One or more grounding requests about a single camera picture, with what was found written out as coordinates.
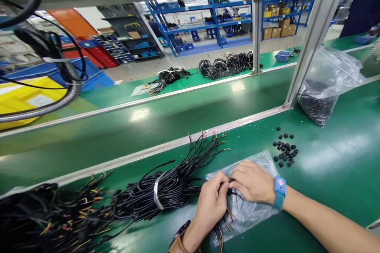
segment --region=wrist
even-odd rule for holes
[[[183,247],[190,253],[195,252],[209,232],[194,219],[182,237]]]

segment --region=cardboard box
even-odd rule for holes
[[[283,26],[290,26],[290,19],[278,19],[278,27],[282,28]]]
[[[267,40],[267,39],[272,38],[272,28],[265,28],[262,31],[262,33],[263,33],[263,36],[262,36],[263,40]]]
[[[272,8],[272,17],[278,16],[280,14],[280,7]]]
[[[280,28],[273,28],[272,29],[272,38],[279,38],[281,35],[281,29]]]
[[[270,18],[272,16],[272,11],[264,12],[264,18]]]
[[[296,33],[296,25],[284,25],[281,29],[281,37],[293,36]]]
[[[128,34],[129,34],[129,35],[131,36],[131,38],[133,38],[133,39],[139,39],[139,38],[141,38],[139,32],[128,32]]]

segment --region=yellow bin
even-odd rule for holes
[[[51,80],[49,77],[39,77],[22,80],[21,82],[48,88],[62,88],[61,85]],[[15,83],[0,84],[0,114],[25,111],[35,107],[41,107],[61,99],[66,93],[66,89],[47,90],[23,86]],[[23,126],[36,120],[25,119],[9,123],[0,123],[0,130]]]

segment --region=blue crate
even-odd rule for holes
[[[96,46],[99,45],[99,43],[97,42],[97,40],[81,41],[81,42],[78,42],[78,44],[82,48],[96,47]]]
[[[149,52],[144,51],[144,52],[141,52],[140,55],[141,55],[142,57],[148,57],[148,56],[149,56]]]
[[[159,10],[166,10],[168,8],[169,7],[167,6],[167,3],[162,3],[162,4],[157,5],[157,9],[159,9]]]
[[[82,91],[95,90],[112,85],[115,85],[115,82],[113,82],[113,80],[109,78],[103,71],[100,71],[84,82]]]
[[[290,54],[290,51],[279,51],[274,57],[277,61],[287,62]]]
[[[82,61],[81,59],[72,59],[70,60],[71,63],[78,67],[82,68]],[[85,64],[86,64],[86,73],[89,77],[99,73],[99,68],[97,68],[87,57],[85,57]],[[42,63],[36,66],[32,66],[14,73],[9,73],[5,75],[5,78],[13,79],[16,81],[20,80],[26,80],[26,79],[32,79],[32,78],[38,78],[48,76],[53,81],[57,82],[63,87],[67,87],[67,83],[65,80],[63,80],[62,76],[59,74],[57,67],[55,64],[51,63]]]
[[[185,47],[186,47],[187,50],[194,49],[194,45],[192,43],[185,44]]]
[[[149,42],[142,42],[138,44],[140,47],[149,47],[150,43]]]
[[[369,44],[374,38],[375,36],[363,35],[360,37],[356,37],[355,42],[359,44]]]
[[[166,4],[167,4],[168,9],[177,9],[177,8],[179,8],[179,4],[178,3],[172,2],[172,3],[166,3]]]
[[[185,51],[186,50],[186,44],[177,45],[177,48],[179,51]]]

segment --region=clear plastic bag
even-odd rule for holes
[[[268,150],[252,155],[247,159],[263,166],[267,170],[267,172],[273,177],[278,175],[278,171],[276,169],[276,166],[274,165],[273,159],[270,156]],[[231,177],[231,174],[235,170],[235,167],[238,163],[239,162],[231,164],[221,170],[228,177]],[[206,175],[206,180],[210,180],[212,177],[215,176],[215,174],[218,171],[208,173]],[[242,193],[240,193],[237,190],[234,190],[234,192],[237,192],[240,196],[243,196]],[[228,231],[224,223],[222,224],[222,222],[220,222],[224,241],[227,241],[233,238],[234,236],[237,236],[247,231],[248,229],[258,225],[260,222],[270,218],[272,215],[279,213],[279,210],[275,209],[269,204],[249,202],[245,199],[241,200],[236,195],[227,196],[227,205],[230,209],[234,222],[230,222],[230,217],[228,216],[228,214],[224,216],[229,228],[231,229],[231,232]],[[212,232],[210,242],[212,248],[219,246],[218,238],[214,232]]]
[[[300,105],[304,112],[323,127],[333,113],[339,95],[359,86],[365,77],[355,57],[321,46],[301,89]]]

